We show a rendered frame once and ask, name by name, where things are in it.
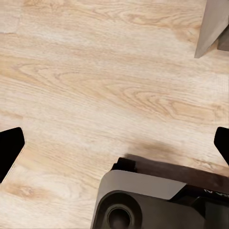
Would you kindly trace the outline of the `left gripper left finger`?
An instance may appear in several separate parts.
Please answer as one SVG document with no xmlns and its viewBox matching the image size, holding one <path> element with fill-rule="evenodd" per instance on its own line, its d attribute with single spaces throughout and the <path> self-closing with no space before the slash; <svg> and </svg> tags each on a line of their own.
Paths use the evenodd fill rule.
<svg viewBox="0 0 229 229">
<path fill-rule="evenodd" d="M 20 127 L 0 132 L 0 184 L 25 145 Z"/>
</svg>

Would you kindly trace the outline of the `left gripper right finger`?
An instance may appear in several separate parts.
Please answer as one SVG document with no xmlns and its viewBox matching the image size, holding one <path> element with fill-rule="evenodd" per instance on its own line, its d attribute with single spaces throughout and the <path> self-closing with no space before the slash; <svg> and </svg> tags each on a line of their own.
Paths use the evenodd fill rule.
<svg viewBox="0 0 229 229">
<path fill-rule="evenodd" d="M 227 164 L 229 165 L 229 129 L 218 127 L 215 133 L 214 145 L 221 153 Z"/>
</svg>

